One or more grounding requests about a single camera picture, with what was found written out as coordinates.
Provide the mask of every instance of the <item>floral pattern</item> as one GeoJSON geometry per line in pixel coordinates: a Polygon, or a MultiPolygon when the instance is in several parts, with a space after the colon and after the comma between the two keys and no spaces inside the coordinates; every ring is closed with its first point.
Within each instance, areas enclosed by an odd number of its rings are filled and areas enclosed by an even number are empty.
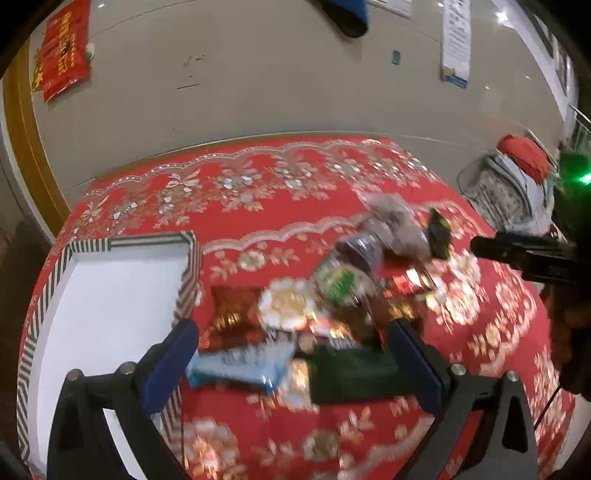
{"type": "MultiPolygon", "coordinates": [[[[473,373],[518,371],[537,416],[557,381],[539,299],[518,272],[469,253],[470,239],[490,229],[426,166],[385,138],[220,144],[103,182],[73,210],[33,296],[71,239],[192,229],[203,253],[193,317],[204,328],[212,283],[266,288],[274,278],[309,278],[366,215],[356,192],[399,193],[422,227],[432,208],[449,221],[451,258],[426,265],[436,289],[426,295],[424,339],[473,373]]],[[[178,437],[171,448],[184,450],[188,473],[223,480],[381,480],[387,471],[392,478],[433,421],[414,397],[318,408],[296,388],[302,378],[293,380],[272,396],[221,385],[183,390],[184,441],[178,437]],[[376,469],[384,462],[388,469],[376,469]]],[[[552,441],[567,427],[572,408],[572,397],[561,394],[536,432],[547,469],[560,447],[552,441]]],[[[456,471],[466,451],[463,445],[454,454],[447,473],[456,471]]]]}
{"type": "Polygon", "coordinates": [[[224,470],[236,465],[238,441],[227,425],[218,425],[213,419],[194,419],[184,425],[183,435],[186,467],[193,476],[205,474],[218,479],[224,470]]]}

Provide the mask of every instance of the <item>white paper sign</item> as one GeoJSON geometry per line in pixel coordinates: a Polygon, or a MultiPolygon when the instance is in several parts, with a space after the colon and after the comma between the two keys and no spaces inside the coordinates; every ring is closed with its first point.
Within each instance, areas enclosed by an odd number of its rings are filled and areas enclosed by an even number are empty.
{"type": "Polygon", "coordinates": [[[470,0],[444,0],[441,48],[444,82],[466,88],[470,75],[471,43],[470,0]]]}
{"type": "Polygon", "coordinates": [[[410,18],[413,14],[413,0],[368,0],[370,4],[410,18]]]}

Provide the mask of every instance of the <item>red banner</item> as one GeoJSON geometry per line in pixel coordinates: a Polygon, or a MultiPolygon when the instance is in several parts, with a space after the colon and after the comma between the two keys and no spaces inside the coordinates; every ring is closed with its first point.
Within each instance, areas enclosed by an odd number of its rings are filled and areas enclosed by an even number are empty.
{"type": "Polygon", "coordinates": [[[89,15],[90,0],[74,0],[47,21],[41,45],[45,101],[88,77],[89,15]]]}

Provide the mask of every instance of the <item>wooden door frame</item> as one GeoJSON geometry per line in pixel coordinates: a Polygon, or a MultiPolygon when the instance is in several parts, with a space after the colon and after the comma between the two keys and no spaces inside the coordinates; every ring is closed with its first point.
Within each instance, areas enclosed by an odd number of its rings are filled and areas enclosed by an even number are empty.
{"type": "Polygon", "coordinates": [[[27,40],[3,78],[3,97],[9,140],[18,168],[41,217],[57,236],[70,209],[57,185],[41,143],[31,98],[27,40]]]}

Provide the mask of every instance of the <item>green pouch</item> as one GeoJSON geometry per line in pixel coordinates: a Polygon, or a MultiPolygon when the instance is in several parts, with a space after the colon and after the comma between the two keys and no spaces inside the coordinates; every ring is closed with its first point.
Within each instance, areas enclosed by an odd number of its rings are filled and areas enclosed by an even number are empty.
{"type": "Polygon", "coordinates": [[[370,347],[331,350],[318,346],[308,359],[312,403],[348,403],[410,395],[394,357],[370,347]]]}

